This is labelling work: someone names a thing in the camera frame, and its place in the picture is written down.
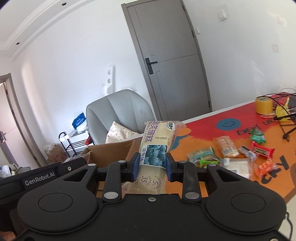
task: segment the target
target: screw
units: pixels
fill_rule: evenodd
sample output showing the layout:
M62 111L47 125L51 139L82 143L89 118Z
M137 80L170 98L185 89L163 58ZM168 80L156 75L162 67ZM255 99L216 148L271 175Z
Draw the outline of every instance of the screw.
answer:
M185 198L187 198L187 199L194 200L194 199L198 199L199 197L200 197L200 195L196 192L188 192L185 194Z
M150 197L150 198L148 198L148 201L155 202L156 201L156 198L155 197Z
M115 199L118 197L118 193L117 192L106 192L104 194L104 197L107 199Z

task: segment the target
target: doorway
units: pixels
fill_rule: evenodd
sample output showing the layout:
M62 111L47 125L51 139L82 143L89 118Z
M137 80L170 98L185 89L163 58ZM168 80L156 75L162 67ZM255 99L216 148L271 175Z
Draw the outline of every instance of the doorway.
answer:
M158 120L211 112L205 69L182 0L122 4Z
M35 169L44 166L15 95L11 74L0 76L0 162Z

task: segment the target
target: red snack package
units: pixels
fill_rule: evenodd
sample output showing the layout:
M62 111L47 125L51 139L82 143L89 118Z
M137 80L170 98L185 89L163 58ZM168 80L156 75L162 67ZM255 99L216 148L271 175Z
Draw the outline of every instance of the red snack package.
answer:
M262 178L267 173L271 172L272 170L276 169L275 164L272 162L272 160L267 160L261 165L255 165L255 174L257 177Z
M257 142L253 141L250 149L255 152L258 153L260 156L263 156L267 159L272 159L272 156L274 154L274 150L275 149L269 149L267 147L264 146L260 146Z

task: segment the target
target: door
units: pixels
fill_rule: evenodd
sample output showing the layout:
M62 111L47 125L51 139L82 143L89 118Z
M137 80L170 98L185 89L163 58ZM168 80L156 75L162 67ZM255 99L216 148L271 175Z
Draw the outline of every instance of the door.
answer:
M181 1L135 4L127 7L128 14L161 119L184 121L209 113L207 81Z
M16 162L21 167L38 168L15 123L3 83L0 84L0 99L0 133L2 133L0 147L2 152L9 163Z

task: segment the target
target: gray door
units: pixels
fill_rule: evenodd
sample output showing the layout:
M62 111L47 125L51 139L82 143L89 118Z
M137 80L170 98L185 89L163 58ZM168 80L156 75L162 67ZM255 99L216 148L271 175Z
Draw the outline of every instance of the gray door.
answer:
M181 1L135 4L127 9L161 119L184 121L209 113L207 82Z

